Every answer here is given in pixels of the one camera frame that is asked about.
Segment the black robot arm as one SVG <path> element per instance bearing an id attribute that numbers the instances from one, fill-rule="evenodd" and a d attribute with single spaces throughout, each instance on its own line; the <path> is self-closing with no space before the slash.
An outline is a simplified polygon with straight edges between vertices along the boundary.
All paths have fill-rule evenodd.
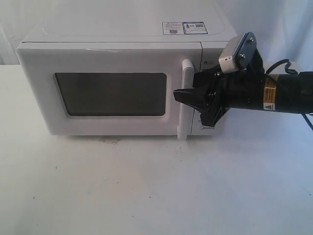
<path id="1" fill-rule="evenodd" d="M 223 73 L 220 66 L 198 72 L 193 87 L 174 91 L 176 101 L 200 113 L 203 126 L 214 127 L 230 108 L 305 116 L 313 111 L 313 73 L 290 70 L 281 60 L 267 71 L 251 68 Z"/>

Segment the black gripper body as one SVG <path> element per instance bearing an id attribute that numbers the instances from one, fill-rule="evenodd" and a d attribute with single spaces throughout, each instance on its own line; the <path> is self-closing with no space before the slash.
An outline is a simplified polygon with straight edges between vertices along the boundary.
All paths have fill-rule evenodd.
<path id="1" fill-rule="evenodd" d="M 230 108 L 263 110 L 265 70 L 262 58 L 252 59 L 246 69 L 221 73 L 213 88 L 221 91 L 222 106 L 206 108 L 200 114 L 203 126 L 215 126 Z"/>

